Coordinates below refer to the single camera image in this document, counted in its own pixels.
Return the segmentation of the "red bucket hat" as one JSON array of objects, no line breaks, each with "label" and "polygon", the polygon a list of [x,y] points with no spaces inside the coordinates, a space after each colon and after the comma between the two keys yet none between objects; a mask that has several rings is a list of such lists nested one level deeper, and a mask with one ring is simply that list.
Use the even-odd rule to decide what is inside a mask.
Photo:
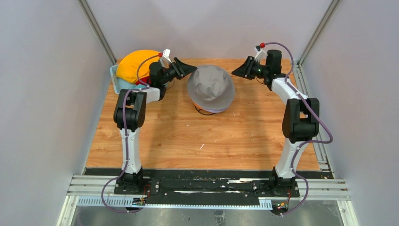
[{"label": "red bucket hat", "polygon": [[145,85],[145,86],[147,86],[147,85],[150,84],[150,77],[149,77],[149,76],[142,77],[142,78],[138,79],[138,80],[135,82],[135,84],[136,84],[136,85]]}]

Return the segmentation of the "grey bucket hat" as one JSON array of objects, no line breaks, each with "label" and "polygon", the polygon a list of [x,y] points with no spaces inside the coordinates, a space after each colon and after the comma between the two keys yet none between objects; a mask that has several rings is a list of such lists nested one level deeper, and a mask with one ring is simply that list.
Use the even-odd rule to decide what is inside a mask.
[{"label": "grey bucket hat", "polygon": [[230,74],[216,65],[200,65],[188,79],[187,91],[193,102],[206,109],[223,109],[235,98]]}]

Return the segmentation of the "lavender bucket hat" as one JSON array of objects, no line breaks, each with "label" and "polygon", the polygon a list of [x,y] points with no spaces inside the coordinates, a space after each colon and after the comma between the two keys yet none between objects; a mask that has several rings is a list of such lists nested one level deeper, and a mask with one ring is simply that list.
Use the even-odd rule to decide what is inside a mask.
[{"label": "lavender bucket hat", "polygon": [[221,112],[226,111],[230,106],[231,106],[231,105],[228,105],[227,107],[225,107],[225,108],[223,108],[223,109],[218,109],[218,110],[215,110],[215,109],[206,109],[206,108],[202,108],[202,107],[201,107],[201,108],[204,109],[204,110],[206,110],[206,111],[212,112],[212,113],[221,113]]}]

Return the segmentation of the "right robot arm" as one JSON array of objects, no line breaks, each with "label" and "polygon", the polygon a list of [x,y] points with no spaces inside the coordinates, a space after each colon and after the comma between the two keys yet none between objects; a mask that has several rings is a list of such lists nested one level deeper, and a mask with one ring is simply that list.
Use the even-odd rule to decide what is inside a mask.
[{"label": "right robot arm", "polygon": [[265,64],[261,64],[257,57],[248,56],[232,74],[248,80],[262,79],[286,106],[282,121],[286,141],[267,184],[273,195],[281,196],[295,186],[295,172],[303,150],[319,133],[319,122],[316,119],[319,115],[319,100],[298,91],[282,73],[280,50],[268,50],[265,54]]}]

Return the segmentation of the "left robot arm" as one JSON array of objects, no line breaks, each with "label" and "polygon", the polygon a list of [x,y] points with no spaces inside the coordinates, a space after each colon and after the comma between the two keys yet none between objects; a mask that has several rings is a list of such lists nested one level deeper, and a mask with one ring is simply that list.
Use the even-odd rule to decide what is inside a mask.
[{"label": "left robot arm", "polygon": [[142,88],[122,89],[115,106],[113,119],[120,130],[123,162],[116,178],[119,188],[140,194],[144,189],[143,167],[140,161],[139,134],[145,121],[148,103],[163,99],[166,84],[181,80],[195,72],[197,67],[174,58],[168,66],[160,61],[149,65],[149,79]]}]

